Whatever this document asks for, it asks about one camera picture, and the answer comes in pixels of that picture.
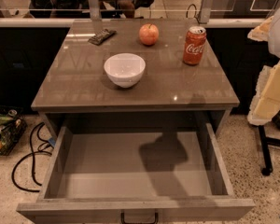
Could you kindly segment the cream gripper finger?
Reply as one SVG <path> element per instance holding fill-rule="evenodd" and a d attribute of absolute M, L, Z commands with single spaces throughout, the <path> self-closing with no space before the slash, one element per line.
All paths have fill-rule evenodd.
<path fill-rule="evenodd" d="M 273 67 L 264 65 L 259 73 L 247 120 L 252 125 L 264 125 L 280 111 L 280 61 Z"/>
<path fill-rule="evenodd" d="M 252 29 L 247 37 L 254 41 L 268 41 L 270 26 L 273 21 L 273 16 L 266 19 L 264 22 L 262 22 L 260 25 Z"/>

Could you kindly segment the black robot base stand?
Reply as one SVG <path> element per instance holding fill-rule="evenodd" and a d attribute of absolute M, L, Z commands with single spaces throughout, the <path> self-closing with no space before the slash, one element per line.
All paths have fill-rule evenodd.
<path fill-rule="evenodd" d="M 280 130 L 280 112 L 273 118 L 273 123 L 275 124 L 276 128 Z M 265 166 L 261 170 L 261 173 L 265 176 L 269 176 L 273 172 L 273 165 L 269 146 L 280 147 L 280 138 L 273 138 L 267 136 L 264 126 L 258 126 L 258 130 L 265 164 Z"/>

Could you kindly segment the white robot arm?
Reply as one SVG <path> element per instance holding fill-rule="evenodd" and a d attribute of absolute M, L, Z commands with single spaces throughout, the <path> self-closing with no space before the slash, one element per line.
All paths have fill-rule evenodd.
<path fill-rule="evenodd" d="M 266 41 L 268 50 L 279 58 L 273 67 L 264 67 L 259 73 L 256 94 L 249 107 L 247 120 L 260 126 L 268 123 L 280 111 L 280 8 L 247 36 L 251 40 Z"/>

